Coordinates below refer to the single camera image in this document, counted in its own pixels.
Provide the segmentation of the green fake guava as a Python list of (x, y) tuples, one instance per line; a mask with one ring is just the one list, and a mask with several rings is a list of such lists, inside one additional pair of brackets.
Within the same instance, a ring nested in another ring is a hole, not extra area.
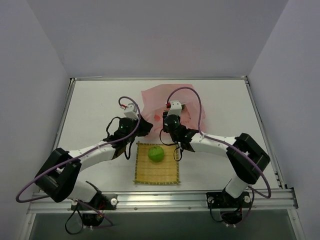
[(154, 163), (159, 163), (164, 159), (165, 152), (161, 146), (153, 146), (148, 150), (147, 156)]

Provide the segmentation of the pink plastic bag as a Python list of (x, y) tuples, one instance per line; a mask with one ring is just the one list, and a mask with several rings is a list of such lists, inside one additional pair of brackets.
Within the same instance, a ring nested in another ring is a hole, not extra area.
[(145, 137), (147, 140), (158, 140), (159, 133), (162, 129), (162, 115), (167, 109), (167, 99), (169, 95), (176, 89), (178, 90), (171, 97), (171, 101), (179, 101), (183, 106), (181, 111), (181, 124), (190, 129), (198, 129), (199, 111), (201, 111), (200, 129), (204, 132), (206, 128), (206, 114), (203, 106), (199, 106), (199, 100), (196, 94), (185, 89), (186, 87), (193, 88), (191, 84), (160, 84), (141, 92), (142, 101), (144, 104), (141, 112), (143, 118), (153, 124), (150, 133)]

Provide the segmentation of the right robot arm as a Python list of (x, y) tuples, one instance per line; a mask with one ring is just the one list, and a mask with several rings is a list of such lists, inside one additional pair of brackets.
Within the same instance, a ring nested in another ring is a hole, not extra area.
[(240, 195), (252, 188), (259, 178), (262, 178), (267, 195), (254, 190), (262, 197), (271, 197), (271, 187), (263, 174), (270, 163), (268, 154), (247, 133), (241, 133), (236, 137), (225, 137), (205, 134), (197, 129), (190, 129), (181, 124), (181, 118), (177, 114), (162, 114), (162, 130), (168, 133), (171, 140), (179, 145), (181, 151), (204, 152), (227, 158), (235, 176), (231, 178), (223, 189), (222, 200), (227, 206), (234, 206), (240, 201)]

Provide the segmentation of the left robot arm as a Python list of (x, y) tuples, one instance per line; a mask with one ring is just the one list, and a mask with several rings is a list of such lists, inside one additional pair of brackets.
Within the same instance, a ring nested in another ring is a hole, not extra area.
[(123, 117), (119, 119), (118, 129), (96, 145), (70, 151), (59, 147), (36, 174), (35, 184), (56, 203), (80, 200), (88, 209), (95, 210), (101, 203), (101, 191), (89, 181), (79, 180), (79, 173), (122, 155), (129, 159), (127, 146), (131, 146), (136, 137), (147, 136), (152, 127), (144, 118)]

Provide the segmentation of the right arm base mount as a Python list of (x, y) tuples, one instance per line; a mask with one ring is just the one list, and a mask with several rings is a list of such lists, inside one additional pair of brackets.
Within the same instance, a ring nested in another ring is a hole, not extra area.
[(226, 227), (236, 227), (244, 221), (251, 212), (254, 195), (250, 197), (247, 191), (233, 198), (225, 190), (222, 192), (207, 192), (206, 202), (209, 214), (216, 223), (223, 223)]

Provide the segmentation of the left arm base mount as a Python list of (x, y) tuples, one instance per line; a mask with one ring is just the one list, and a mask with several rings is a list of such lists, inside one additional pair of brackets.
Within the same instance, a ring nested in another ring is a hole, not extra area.
[(73, 201), (70, 209), (78, 214), (83, 227), (102, 229), (114, 226), (114, 223), (103, 211), (116, 210), (117, 204), (118, 197), (116, 194), (104, 195), (98, 192), (90, 202)]

